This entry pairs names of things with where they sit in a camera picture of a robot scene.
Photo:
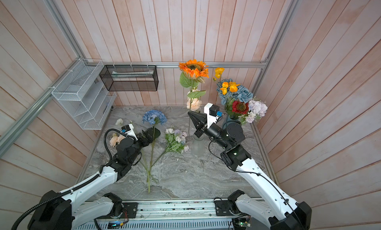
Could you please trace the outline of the cream peach rose stem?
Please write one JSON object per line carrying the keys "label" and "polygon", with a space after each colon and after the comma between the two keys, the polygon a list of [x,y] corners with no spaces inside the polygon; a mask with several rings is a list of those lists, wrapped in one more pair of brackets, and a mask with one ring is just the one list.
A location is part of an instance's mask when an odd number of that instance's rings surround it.
{"label": "cream peach rose stem", "polygon": [[191,111],[199,111],[202,101],[200,100],[200,96],[198,98],[190,98],[187,97],[187,109]]}

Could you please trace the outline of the teal ceramic vase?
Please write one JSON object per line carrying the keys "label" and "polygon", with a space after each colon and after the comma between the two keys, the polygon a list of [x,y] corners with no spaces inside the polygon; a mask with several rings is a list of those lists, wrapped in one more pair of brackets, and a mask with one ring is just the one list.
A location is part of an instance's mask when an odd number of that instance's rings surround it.
{"label": "teal ceramic vase", "polygon": [[232,119],[229,115],[227,116],[227,118],[225,119],[225,121],[223,122],[223,125],[222,125],[222,129],[225,129],[228,125],[232,124],[232,123],[237,123],[239,125],[242,125],[241,121],[239,120],[239,118],[235,118],[235,119]]}

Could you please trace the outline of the dusty blue rose bunch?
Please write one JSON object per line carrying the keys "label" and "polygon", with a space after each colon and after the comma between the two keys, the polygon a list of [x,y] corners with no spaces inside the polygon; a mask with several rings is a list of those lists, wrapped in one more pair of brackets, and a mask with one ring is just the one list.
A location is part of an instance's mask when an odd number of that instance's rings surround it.
{"label": "dusty blue rose bunch", "polygon": [[219,97],[221,99],[222,105],[231,105],[233,104],[233,101],[248,103],[254,97],[254,95],[246,87],[240,85],[236,93],[230,93],[226,96],[219,95]]}

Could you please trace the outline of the red gerbera flower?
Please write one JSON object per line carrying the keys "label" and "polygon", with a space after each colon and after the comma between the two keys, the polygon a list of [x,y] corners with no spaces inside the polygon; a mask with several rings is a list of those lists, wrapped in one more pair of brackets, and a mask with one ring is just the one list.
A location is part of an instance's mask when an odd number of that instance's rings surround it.
{"label": "red gerbera flower", "polygon": [[249,103],[233,101],[232,112],[234,115],[245,115],[249,112]]}

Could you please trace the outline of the yellow flower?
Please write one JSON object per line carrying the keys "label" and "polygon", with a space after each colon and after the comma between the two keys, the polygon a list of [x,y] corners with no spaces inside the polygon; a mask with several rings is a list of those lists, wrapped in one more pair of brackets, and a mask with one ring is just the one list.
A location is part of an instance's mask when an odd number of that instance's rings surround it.
{"label": "yellow flower", "polygon": [[216,82],[216,91],[219,95],[226,96],[230,93],[236,93],[240,84],[233,82],[231,79],[222,80],[224,68],[216,68],[214,71],[213,81]]}

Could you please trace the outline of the orange flower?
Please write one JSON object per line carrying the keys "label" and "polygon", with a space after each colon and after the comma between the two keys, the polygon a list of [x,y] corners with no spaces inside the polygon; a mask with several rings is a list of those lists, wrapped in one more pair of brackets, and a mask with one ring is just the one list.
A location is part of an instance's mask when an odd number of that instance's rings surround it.
{"label": "orange flower", "polygon": [[198,98],[204,96],[206,91],[200,90],[198,87],[205,83],[209,78],[208,66],[203,61],[189,60],[184,63],[179,63],[180,85],[188,90],[186,95],[190,98]]}

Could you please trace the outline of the lilac white flower bunch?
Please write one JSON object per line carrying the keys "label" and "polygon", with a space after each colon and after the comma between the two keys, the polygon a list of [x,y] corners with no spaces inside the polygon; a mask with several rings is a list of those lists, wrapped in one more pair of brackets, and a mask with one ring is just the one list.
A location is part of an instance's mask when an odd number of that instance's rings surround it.
{"label": "lilac white flower bunch", "polygon": [[248,102],[248,112],[240,116],[240,121],[245,123],[254,123],[260,121],[265,116],[268,107],[260,100],[252,99]]}

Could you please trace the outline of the clear glass vase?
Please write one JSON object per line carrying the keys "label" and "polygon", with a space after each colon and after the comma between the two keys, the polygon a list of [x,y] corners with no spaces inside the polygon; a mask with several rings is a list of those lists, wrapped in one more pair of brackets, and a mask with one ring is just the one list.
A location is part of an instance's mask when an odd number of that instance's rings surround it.
{"label": "clear glass vase", "polygon": [[205,136],[202,135],[200,137],[193,134],[193,141],[191,145],[191,153],[197,157],[202,157],[204,154],[205,148]]}

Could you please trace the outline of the white poppy flower stem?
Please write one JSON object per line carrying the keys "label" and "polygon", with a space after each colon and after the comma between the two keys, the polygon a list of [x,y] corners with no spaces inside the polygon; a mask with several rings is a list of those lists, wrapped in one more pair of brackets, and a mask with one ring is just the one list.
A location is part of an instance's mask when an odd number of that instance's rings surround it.
{"label": "white poppy flower stem", "polygon": [[116,121],[115,125],[117,125],[117,126],[123,126],[123,123],[124,123],[124,121],[123,121],[121,118],[119,118],[119,119]]}

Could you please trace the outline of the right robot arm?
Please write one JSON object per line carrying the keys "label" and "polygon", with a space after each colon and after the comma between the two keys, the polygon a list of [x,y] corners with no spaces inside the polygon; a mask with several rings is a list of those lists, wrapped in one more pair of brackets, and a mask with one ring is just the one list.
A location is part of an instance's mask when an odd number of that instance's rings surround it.
{"label": "right robot arm", "polygon": [[224,151],[220,154],[226,166],[244,178],[262,197],[263,202],[252,199],[243,191],[230,195],[230,202],[239,212],[257,219],[271,230],[308,230],[312,209],[306,202],[297,202],[269,178],[244,149],[245,135],[238,123],[224,129],[217,125],[220,111],[197,113],[189,111],[197,137],[206,135]]}

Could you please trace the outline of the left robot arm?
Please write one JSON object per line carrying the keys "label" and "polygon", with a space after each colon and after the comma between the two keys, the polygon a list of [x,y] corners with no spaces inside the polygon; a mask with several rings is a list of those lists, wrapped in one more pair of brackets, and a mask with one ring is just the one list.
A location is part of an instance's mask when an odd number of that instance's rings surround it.
{"label": "left robot arm", "polygon": [[120,197],[107,193],[92,202],[87,200],[103,188],[123,178],[141,159],[141,150],[160,136],[157,128],[135,134],[132,127],[122,132],[117,153],[91,177],[61,192],[49,191],[32,208],[29,230],[73,230],[103,216],[126,217]]}

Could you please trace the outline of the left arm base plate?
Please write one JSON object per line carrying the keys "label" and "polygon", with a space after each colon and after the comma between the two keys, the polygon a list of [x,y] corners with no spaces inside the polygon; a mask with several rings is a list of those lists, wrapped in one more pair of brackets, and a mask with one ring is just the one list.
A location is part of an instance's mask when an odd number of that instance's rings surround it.
{"label": "left arm base plate", "polygon": [[110,214],[98,219],[134,219],[138,211],[138,202],[123,202],[118,207],[113,207]]}

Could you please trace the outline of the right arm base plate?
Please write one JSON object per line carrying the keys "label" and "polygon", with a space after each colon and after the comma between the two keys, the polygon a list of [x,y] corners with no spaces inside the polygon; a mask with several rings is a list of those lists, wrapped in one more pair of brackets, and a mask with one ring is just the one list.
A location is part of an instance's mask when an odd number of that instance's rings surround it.
{"label": "right arm base plate", "polygon": [[215,198],[213,203],[215,205],[215,213],[217,216],[235,216],[240,214],[240,211],[230,200]]}

